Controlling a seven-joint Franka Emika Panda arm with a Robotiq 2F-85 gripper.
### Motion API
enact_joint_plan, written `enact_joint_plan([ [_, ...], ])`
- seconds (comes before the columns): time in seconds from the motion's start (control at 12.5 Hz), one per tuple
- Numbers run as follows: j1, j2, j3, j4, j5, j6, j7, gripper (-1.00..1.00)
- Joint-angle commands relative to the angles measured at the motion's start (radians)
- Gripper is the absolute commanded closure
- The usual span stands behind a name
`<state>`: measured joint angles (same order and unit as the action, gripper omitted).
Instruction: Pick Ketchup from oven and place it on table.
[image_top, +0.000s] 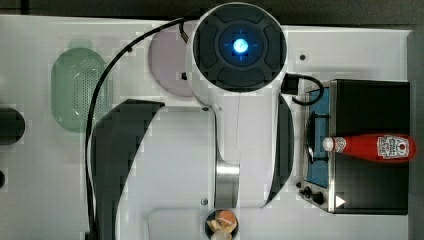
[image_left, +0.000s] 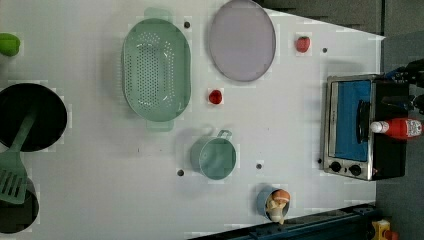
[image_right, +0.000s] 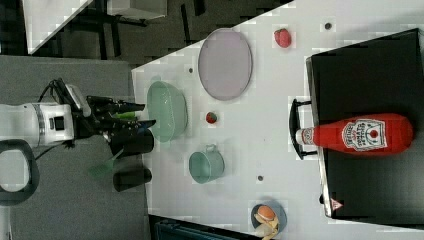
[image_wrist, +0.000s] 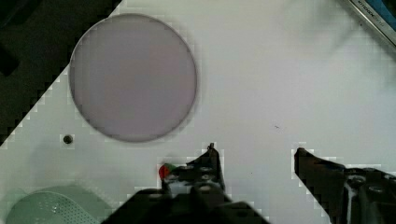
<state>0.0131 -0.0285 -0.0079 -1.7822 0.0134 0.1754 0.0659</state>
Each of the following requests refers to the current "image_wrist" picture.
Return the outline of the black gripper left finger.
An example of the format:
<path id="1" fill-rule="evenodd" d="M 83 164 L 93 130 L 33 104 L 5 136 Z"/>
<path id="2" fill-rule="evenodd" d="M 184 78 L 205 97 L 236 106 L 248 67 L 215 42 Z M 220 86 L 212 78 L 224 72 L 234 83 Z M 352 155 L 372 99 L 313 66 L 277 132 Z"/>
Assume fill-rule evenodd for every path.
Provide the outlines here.
<path id="1" fill-rule="evenodd" d="M 158 189 L 142 189 L 102 224 L 268 224 L 244 202 L 225 193 L 219 153 L 211 143 L 176 167 Z"/>

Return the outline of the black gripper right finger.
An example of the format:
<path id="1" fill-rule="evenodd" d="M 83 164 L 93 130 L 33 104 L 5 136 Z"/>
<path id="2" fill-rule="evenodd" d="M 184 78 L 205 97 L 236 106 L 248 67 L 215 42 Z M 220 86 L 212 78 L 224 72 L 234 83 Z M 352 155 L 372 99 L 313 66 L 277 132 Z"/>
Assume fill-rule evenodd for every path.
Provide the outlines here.
<path id="1" fill-rule="evenodd" d="M 396 224 L 395 176 L 375 168 L 347 168 L 299 147 L 294 172 L 332 224 Z"/>

